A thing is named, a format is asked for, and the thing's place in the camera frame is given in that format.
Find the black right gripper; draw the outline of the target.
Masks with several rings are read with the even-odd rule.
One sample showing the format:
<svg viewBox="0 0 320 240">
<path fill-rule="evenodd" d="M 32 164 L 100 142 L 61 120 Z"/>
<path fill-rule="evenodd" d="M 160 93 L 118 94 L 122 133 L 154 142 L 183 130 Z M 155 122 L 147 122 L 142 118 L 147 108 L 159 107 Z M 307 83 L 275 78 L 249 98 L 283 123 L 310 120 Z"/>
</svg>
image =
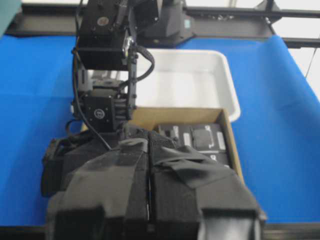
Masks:
<svg viewBox="0 0 320 240">
<path fill-rule="evenodd" d="M 81 120 L 82 116 L 97 132 L 115 132 L 132 120 L 136 109 L 137 86 L 129 85 L 127 91 L 116 87 L 74 90 L 72 114 Z"/>
</svg>

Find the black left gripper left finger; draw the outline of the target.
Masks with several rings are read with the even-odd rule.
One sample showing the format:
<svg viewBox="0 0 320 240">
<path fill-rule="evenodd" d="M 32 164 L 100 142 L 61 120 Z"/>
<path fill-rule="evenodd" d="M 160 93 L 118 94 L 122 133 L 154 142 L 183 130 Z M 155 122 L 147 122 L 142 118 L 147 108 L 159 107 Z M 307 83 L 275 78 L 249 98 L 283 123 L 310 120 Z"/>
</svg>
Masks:
<svg viewBox="0 0 320 240">
<path fill-rule="evenodd" d="M 128 125 L 105 138 L 89 132 L 80 144 L 53 139 L 42 159 L 41 193 L 48 198 L 47 240 L 145 240 L 149 223 L 149 133 Z"/>
</svg>

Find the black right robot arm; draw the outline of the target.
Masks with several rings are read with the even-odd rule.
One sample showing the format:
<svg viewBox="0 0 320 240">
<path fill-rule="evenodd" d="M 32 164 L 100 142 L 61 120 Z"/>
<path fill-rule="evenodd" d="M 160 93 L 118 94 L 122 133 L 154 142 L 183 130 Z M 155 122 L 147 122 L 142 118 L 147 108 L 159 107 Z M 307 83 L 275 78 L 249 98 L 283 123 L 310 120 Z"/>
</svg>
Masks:
<svg viewBox="0 0 320 240">
<path fill-rule="evenodd" d="M 182 0 L 90 0 L 79 4 L 75 25 L 71 105 L 95 134 L 116 132 L 132 119 L 137 84 L 156 66 L 150 47 L 194 36 Z"/>
</svg>

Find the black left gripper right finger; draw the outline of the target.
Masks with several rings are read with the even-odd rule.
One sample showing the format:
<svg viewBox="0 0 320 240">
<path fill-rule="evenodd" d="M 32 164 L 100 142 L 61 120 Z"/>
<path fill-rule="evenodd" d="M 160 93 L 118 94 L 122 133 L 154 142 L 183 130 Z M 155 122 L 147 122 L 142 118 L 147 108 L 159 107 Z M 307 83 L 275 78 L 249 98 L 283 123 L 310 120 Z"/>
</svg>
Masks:
<svg viewBox="0 0 320 240">
<path fill-rule="evenodd" d="M 265 214 L 237 173 L 189 146 L 149 133 L 159 240 L 260 240 Z"/>
</svg>

